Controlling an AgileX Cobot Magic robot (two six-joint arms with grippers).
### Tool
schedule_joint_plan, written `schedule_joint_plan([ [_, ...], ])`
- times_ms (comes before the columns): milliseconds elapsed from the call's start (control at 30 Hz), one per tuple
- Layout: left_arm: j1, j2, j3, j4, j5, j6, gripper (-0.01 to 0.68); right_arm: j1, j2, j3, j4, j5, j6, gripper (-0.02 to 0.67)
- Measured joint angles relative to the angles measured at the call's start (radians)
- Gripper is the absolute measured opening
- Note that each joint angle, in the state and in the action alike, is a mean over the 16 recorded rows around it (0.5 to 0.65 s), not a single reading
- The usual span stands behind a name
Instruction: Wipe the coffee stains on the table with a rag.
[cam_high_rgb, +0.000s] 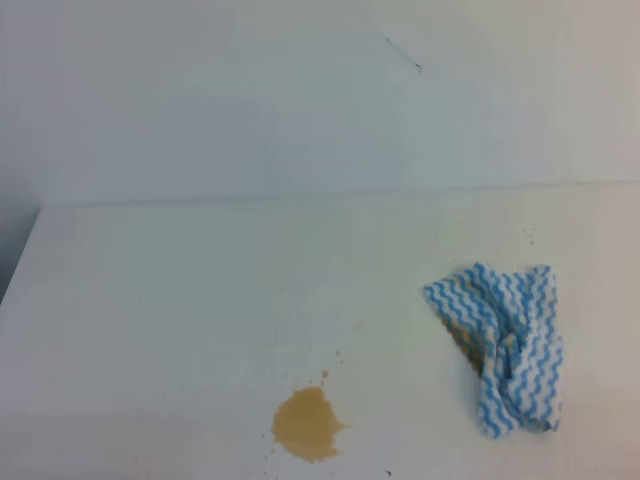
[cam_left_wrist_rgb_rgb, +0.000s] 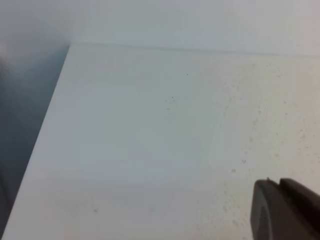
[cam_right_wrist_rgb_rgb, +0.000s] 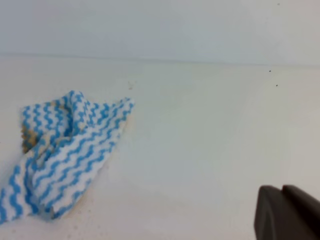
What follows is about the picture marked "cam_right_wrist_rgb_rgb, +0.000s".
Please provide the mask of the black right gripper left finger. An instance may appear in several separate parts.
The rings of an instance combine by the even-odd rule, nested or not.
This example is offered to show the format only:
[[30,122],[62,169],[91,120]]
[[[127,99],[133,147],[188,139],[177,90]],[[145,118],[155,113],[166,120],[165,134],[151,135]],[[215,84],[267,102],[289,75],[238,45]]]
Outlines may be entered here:
[[259,188],[254,232],[257,240],[314,240],[316,235],[300,218],[282,189],[271,185]]

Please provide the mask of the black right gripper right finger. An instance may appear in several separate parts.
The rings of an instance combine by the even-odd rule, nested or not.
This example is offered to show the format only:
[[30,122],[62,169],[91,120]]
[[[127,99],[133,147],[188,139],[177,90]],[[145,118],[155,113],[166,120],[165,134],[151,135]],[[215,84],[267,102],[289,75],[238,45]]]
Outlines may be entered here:
[[294,185],[283,185],[282,193],[293,204],[302,221],[320,239],[320,201]]

